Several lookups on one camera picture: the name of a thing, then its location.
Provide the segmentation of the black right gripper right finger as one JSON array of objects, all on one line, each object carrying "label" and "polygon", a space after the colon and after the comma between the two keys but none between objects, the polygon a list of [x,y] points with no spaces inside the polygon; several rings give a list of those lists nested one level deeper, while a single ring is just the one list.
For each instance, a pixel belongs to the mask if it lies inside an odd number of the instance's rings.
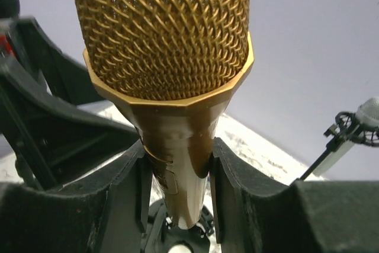
[{"label": "black right gripper right finger", "polygon": [[378,182],[282,184],[214,140],[210,169],[223,252],[377,252]]}]

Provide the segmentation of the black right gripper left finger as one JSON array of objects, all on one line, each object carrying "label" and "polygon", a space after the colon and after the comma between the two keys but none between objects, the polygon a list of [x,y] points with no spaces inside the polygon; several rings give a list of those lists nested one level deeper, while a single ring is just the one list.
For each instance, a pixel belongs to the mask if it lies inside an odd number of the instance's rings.
[{"label": "black right gripper left finger", "polygon": [[61,188],[1,183],[2,252],[139,252],[152,174],[140,142]]}]

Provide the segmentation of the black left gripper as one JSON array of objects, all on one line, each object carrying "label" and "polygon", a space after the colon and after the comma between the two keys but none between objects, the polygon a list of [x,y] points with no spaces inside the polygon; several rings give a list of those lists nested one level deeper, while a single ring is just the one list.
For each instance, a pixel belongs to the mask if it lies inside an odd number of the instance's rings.
[{"label": "black left gripper", "polygon": [[1,53],[1,134],[26,163],[26,180],[43,189],[66,184],[137,141],[132,127],[83,109],[102,101],[87,68],[34,18],[1,28]]}]

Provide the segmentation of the gold microphone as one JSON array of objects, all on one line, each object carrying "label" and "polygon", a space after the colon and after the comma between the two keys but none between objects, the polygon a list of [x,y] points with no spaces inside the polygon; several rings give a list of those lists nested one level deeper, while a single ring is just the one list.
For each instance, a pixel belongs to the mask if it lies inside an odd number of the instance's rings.
[{"label": "gold microphone", "polygon": [[168,215],[201,216],[215,129],[254,55],[249,0],[75,0],[97,92],[137,130]]}]

